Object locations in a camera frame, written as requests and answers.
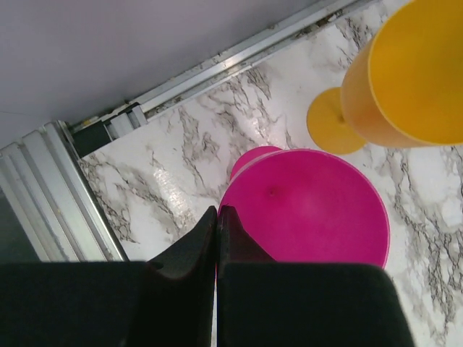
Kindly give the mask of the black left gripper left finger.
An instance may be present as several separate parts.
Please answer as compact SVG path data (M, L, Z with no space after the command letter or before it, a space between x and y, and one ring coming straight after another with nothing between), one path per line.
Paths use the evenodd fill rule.
M141 262L1 266L3 346L209 346L217 211Z

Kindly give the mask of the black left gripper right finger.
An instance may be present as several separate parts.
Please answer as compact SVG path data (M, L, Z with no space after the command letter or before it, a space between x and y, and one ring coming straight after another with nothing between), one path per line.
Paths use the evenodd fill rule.
M237 211L218 217L219 346L413 346L393 282L373 265L277 262Z

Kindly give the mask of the pink wine glass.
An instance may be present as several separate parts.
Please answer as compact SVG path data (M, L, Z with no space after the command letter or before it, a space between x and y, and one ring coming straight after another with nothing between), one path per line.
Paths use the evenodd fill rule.
M385 267L385 205L352 164L310 149L261 146L233 165L219 213L236 210L243 229L279 262Z

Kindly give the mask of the yellow wine glass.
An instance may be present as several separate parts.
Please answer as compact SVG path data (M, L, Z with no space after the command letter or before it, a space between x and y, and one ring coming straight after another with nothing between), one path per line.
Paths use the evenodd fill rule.
M313 142L344 155L462 143L462 3L411 1L307 112Z

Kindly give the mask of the aluminium table edge rail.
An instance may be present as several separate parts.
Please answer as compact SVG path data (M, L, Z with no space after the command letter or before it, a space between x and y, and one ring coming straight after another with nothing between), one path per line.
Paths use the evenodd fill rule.
M366 6L365 1L307 1L260 29L220 35L211 53L182 69L152 71L151 89L83 115L1 114L1 248L13 260L123 260L126 255L77 167L79 158L152 122L161 114L253 68L287 46Z

